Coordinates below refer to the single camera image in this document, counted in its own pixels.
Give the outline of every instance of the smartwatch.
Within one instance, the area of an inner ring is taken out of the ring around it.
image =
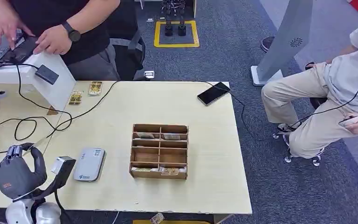
[[[62,26],[67,30],[68,37],[71,41],[76,42],[80,40],[80,32],[77,30],[74,30],[67,21],[65,21]]]

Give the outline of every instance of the man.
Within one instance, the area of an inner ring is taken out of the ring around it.
[[[350,115],[358,116],[358,95],[339,109],[313,115],[302,124],[291,100],[302,97],[325,98],[315,112],[338,107],[350,101],[358,91],[358,29],[350,35],[352,45],[340,56],[312,69],[270,82],[262,89],[262,100],[272,123],[289,134],[290,152],[294,157],[312,158],[328,144],[358,135],[358,123],[340,126]]]
[[[0,42],[16,29],[37,36],[34,54],[61,55],[76,80],[118,80],[104,21],[120,0],[0,0]]]

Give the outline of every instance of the phone in hand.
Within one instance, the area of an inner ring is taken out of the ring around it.
[[[205,105],[209,106],[216,100],[220,99],[227,93],[231,91],[226,85],[222,82],[217,83],[211,88],[207,89],[205,92],[197,96],[197,98]]]

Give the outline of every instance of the desk surface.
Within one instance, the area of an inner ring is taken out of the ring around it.
[[[67,106],[78,115],[99,97],[88,97],[90,82],[78,82],[84,91],[81,105]],[[103,93],[113,82],[104,82]],[[91,113],[53,135],[45,152],[47,169],[58,156],[78,158],[84,147],[101,147],[106,157],[96,182],[69,177],[58,194],[69,210],[119,210],[251,214],[231,96],[209,107],[196,96],[210,88],[194,82],[120,82]],[[129,173],[134,123],[189,126],[188,179],[134,179]],[[54,178],[48,175],[48,182]]]
[[[0,122],[10,118],[26,118],[30,116],[45,116],[53,125],[56,125],[60,114],[46,116],[47,110],[39,108],[20,97],[18,94],[18,84],[0,84],[0,91],[5,91],[7,97],[0,100]],[[34,90],[31,85],[23,85],[23,95],[36,103],[49,107],[47,101]],[[35,133],[24,141],[16,141],[14,139],[14,130],[18,121],[9,121],[0,126],[0,151],[7,151],[12,145],[18,145],[24,142],[37,142],[43,137],[48,136],[52,132],[51,127],[44,121],[39,119],[38,126]],[[18,131],[18,138],[24,138],[33,130],[33,122],[24,122],[20,125]],[[48,144],[46,139],[38,148],[44,152]],[[0,154],[0,161],[6,154]],[[30,154],[26,155],[25,160],[33,170],[33,159]],[[0,207],[6,208],[11,203],[11,200],[0,192]]]

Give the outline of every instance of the gray pants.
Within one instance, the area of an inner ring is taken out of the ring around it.
[[[340,106],[324,81],[325,66],[326,63],[317,64],[316,68],[266,84],[262,89],[262,99],[269,122],[289,125],[296,123],[298,117],[291,103],[296,98],[327,97],[327,101],[315,112]],[[334,141],[354,137],[354,134],[338,124],[352,112],[349,107],[344,106],[308,118],[290,133],[291,154],[309,159]]]
[[[98,54],[68,65],[76,81],[118,81],[115,48],[109,46]]]

